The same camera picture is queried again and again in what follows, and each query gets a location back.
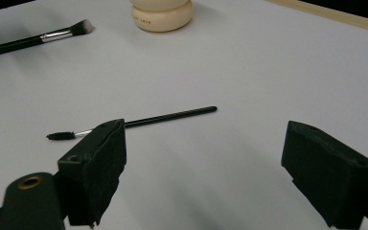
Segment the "white board sheet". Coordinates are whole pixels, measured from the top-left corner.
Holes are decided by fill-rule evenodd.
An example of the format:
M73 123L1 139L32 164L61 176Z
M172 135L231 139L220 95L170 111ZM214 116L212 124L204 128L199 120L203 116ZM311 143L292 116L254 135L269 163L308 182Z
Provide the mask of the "white board sheet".
M0 55L0 205L54 173L59 131L216 106L126 134L98 230L331 230L281 165L287 124L368 157L368 30L266 0L194 0L185 27L140 30L129 0L38 0L0 11L0 44L87 19L90 34Z

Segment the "wooden table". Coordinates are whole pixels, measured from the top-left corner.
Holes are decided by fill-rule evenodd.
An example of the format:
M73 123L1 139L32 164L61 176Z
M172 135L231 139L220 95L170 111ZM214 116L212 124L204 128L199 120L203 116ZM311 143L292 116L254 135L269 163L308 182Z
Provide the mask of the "wooden table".
M328 9L326 7L317 6L300 0L268 0L268 1L291 9L296 9L302 12L308 12L311 14L330 18L336 21L340 21L349 25L357 26L368 30L368 18L363 16L354 15L344 11Z

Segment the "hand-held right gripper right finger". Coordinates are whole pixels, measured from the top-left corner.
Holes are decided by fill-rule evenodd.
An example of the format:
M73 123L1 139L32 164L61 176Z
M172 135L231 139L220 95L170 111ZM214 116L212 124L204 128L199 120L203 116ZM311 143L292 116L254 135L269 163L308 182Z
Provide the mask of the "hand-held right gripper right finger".
M368 219L368 158L321 129L290 121L281 165L328 226Z

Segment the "cream ribbed brush holder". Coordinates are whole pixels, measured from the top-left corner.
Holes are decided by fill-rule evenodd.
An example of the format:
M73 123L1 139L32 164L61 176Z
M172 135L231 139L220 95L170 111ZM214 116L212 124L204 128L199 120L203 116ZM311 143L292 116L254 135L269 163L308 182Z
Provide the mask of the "cream ribbed brush holder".
M131 15L145 31L163 33L187 25L193 17L192 0L130 0Z

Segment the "black spoolie brush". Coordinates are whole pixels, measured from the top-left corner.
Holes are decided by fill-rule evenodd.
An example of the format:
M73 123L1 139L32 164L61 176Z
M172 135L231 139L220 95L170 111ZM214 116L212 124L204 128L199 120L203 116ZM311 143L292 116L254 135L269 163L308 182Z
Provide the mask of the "black spoolie brush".
M145 119L129 121L125 123L125 128L133 128L133 127L141 127L147 125L153 125L173 120L179 120L209 113L217 112L218 108L216 106L206 106L197 109L191 109L181 112L175 112L171 114L165 114L155 117L149 117ZM80 131L80 132L73 132L73 131L63 131L63 132L55 132L48 134L46 138L50 141L66 141L66 140L74 140L76 138L84 137L91 132L91 129Z

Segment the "dark spoon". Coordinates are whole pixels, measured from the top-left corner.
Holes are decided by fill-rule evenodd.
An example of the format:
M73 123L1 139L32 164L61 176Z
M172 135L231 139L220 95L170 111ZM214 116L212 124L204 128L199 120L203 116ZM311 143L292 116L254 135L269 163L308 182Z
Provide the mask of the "dark spoon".
M92 26L91 22L87 19L84 19L81 22L78 22L68 28L63 28L45 34L39 34L0 44L0 55L34 47L47 42L64 39L71 36L88 35L93 31L93 29L94 27Z

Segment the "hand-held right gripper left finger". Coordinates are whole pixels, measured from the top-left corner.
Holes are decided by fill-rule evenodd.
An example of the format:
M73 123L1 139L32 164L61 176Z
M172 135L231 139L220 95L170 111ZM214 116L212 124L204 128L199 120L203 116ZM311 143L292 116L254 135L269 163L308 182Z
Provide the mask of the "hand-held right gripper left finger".
M96 126L57 161L57 179L71 225L101 222L126 163L124 119Z

